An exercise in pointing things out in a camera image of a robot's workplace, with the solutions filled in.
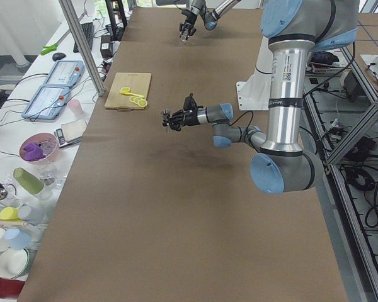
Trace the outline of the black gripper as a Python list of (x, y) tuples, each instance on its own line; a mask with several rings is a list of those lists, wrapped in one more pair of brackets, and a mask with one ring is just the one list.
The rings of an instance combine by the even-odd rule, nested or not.
[(197, 15), (188, 9), (182, 9), (181, 14), (186, 16), (185, 21), (183, 23), (180, 23), (180, 26), (179, 26), (180, 40), (184, 40), (185, 31), (188, 32), (187, 38), (190, 38), (191, 36), (195, 34), (196, 29), (194, 28), (194, 26), (197, 20)]
[(169, 110), (163, 111), (163, 126), (167, 128), (167, 131), (180, 131), (183, 126), (195, 126), (198, 125), (198, 111), (190, 109), (184, 111), (183, 109), (171, 113)]

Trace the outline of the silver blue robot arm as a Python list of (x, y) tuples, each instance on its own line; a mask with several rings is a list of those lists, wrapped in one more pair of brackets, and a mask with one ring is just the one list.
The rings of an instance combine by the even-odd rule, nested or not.
[(209, 123), (217, 148), (246, 143), (256, 150), (252, 180), (267, 194), (314, 187), (323, 175), (321, 160), (298, 142), (307, 59), (312, 52), (355, 41), (358, 7), (358, 1), (268, 1), (264, 6), (261, 33), (273, 54), (266, 132), (235, 126), (229, 103), (203, 107), (192, 96), (185, 98), (181, 110), (164, 111), (163, 125), (179, 131)]
[(203, 20), (205, 29), (211, 31), (217, 26), (218, 20), (238, 3), (240, 1), (227, 0), (221, 2), (213, 10), (209, 10), (206, 1), (192, 1), (189, 8), (181, 10), (181, 14), (186, 18), (179, 25), (180, 40), (185, 42), (190, 36), (195, 34), (197, 30), (195, 23), (198, 17), (201, 17)]

